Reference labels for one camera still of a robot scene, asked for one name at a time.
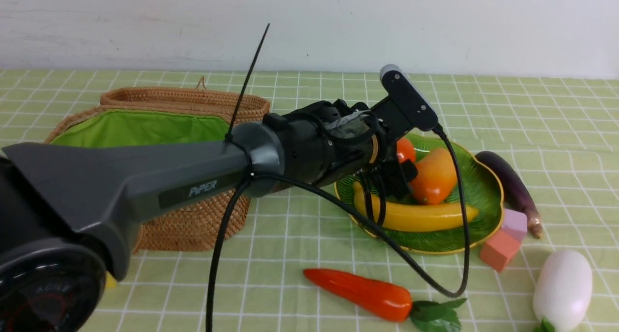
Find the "foam block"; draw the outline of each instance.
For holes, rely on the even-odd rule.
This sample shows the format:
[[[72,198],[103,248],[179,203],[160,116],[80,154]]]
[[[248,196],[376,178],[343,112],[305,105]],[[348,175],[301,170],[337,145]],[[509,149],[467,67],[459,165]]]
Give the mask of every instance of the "foam block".
[[[512,238],[522,242],[527,236],[527,216],[524,213],[518,211],[505,209],[505,217],[503,218],[503,224],[501,227]]]
[[[501,273],[520,250],[521,243],[500,229],[484,243],[479,257],[498,273]]]

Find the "woven basket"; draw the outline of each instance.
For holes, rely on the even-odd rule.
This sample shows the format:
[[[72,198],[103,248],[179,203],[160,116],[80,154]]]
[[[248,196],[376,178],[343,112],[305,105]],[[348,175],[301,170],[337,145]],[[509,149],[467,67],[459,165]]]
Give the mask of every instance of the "woven basket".
[[[169,87],[134,87],[106,92],[101,105],[65,118],[46,138],[53,141],[71,127],[111,110],[168,112],[192,116],[216,116],[230,123],[238,94],[213,90]],[[261,97],[243,96],[235,124],[260,121],[270,103]],[[144,223],[135,250],[209,251],[215,244],[223,213],[234,189],[190,206],[179,208]],[[226,239],[245,225],[250,199],[241,196],[234,207]]]

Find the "robotic arm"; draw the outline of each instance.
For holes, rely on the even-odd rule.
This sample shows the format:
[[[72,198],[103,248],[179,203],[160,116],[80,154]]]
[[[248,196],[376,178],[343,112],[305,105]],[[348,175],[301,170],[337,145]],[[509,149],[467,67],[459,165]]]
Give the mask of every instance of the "robotic arm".
[[[414,128],[446,137],[435,112],[398,67],[385,66],[380,77],[388,96],[371,108],[320,101],[237,125],[223,141],[104,149],[38,143],[5,147],[7,159],[0,160],[0,332],[78,330],[99,303],[105,272],[118,281],[126,277],[140,224],[223,191],[237,188],[238,195],[252,198],[291,186],[316,191],[363,172],[386,182],[388,195],[409,193],[416,169],[410,161],[398,162],[397,140]],[[337,202],[327,194],[321,195]],[[466,219],[464,198],[461,202]],[[386,238],[373,217],[345,209],[384,235],[432,286],[450,297],[462,294],[468,243],[462,286],[451,293]],[[213,274],[221,242],[214,251],[207,328],[212,326]]]

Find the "green plate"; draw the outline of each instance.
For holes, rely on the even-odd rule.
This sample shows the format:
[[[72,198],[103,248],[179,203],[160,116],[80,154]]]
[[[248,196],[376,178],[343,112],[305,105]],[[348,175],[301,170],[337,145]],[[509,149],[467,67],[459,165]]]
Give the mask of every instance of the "green plate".
[[[412,133],[408,134],[407,138],[415,147],[418,161],[432,149],[445,147],[445,144],[439,138],[428,138]],[[486,165],[478,162],[471,152],[456,143],[451,144],[460,166],[466,203],[479,210],[478,216],[469,223],[471,247],[473,247],[483,243],[500,229],[504,213],[503,188],[497,176]],[[336,197],[351,207],[354,207],[352,184],[355,180],[358,180],[356,176],[347,176],[334,184]],[[378,195],[374,188],[372,188],[372,193]],[[459,200],[460,193],[455,187],[445,202],[458,202]],[[416,204],[412,197],[401,202]],[[350,218],[370,236],[378,239],[369,229],[358,224],[352,215],[350,215]],[[464,227],[424,233],[384,230],[389,237],[407,251],[446,255],[464,250]]]

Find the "basket handle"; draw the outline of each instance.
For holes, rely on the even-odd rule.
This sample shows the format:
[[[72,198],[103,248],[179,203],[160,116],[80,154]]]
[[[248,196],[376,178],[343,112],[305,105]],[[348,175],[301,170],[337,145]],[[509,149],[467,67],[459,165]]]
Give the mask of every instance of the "basket handle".
[[[204,76],[200,77],[200,79],[197,81],[197,85],[195,85],[195,89],[197,89],[199,86],[202,86],[203,90],[207,90],[206,85],[204,85],[204,81]]]

